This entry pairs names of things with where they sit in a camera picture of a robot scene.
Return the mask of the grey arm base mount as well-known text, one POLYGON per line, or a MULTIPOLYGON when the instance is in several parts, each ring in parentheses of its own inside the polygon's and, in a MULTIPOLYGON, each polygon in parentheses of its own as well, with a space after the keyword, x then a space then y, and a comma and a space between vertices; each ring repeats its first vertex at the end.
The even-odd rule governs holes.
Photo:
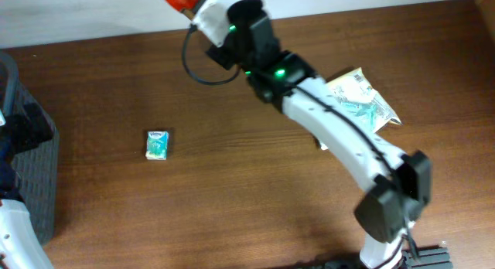
POLYGON ((453 269, 453 263, 446 247, 426 247, 418 251, 415 260, 409 250, 402 251, 400 269, 453 269))

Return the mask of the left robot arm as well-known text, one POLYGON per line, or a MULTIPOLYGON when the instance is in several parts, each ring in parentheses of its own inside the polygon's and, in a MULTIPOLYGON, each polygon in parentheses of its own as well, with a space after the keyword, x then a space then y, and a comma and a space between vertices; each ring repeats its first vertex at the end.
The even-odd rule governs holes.
POLYGON ((32 226, 12 160, 51 140, 53 131, 37 104, 26 104, 23 109, 24 114, 4 117, 1 125, 1 267, 51 268, 32 226))

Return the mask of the white tube brown cap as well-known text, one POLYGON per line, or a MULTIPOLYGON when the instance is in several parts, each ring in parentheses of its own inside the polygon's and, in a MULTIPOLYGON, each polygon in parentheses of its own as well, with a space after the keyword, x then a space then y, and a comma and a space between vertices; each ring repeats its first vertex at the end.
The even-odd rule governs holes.
POLYGON ((325 150, 328 149, 328 147, 322 141, 320 141, 320 140, 319 140, 319 146, 320 146, 320 149, 323 150, 323 151, 325 151, 325 150))

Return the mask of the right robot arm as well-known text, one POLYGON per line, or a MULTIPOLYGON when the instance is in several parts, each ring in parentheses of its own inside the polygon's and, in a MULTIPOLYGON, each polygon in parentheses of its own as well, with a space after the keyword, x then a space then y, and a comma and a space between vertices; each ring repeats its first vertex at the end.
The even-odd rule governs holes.
POLYGON ((200 0, 193 24, 211 42, 208 56, 245 73, 265 103, 320 140, 364 191, 354 215, 364 229, 360 268, 403 268, 420 260, 412 227, 431 199, 432 164, 366 129, 300 55, 281 47, 262 0, 200 0))

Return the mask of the small teal tissue pack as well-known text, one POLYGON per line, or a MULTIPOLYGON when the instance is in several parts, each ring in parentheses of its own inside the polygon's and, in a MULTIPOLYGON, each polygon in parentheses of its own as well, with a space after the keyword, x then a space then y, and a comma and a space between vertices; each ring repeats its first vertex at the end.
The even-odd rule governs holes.
POLYGON ((169 143, 167 131, 149 131, 145 157, 148 160, 166 160, 169 143))

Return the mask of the teal wet wipes pack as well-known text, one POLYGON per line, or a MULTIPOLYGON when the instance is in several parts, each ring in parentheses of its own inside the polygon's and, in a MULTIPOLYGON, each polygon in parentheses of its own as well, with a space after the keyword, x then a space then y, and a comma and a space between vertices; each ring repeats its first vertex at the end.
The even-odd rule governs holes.
POLYGON ((374 104, 345 103, 345 108, 370 131, 375 131, 377 106, 374 104))

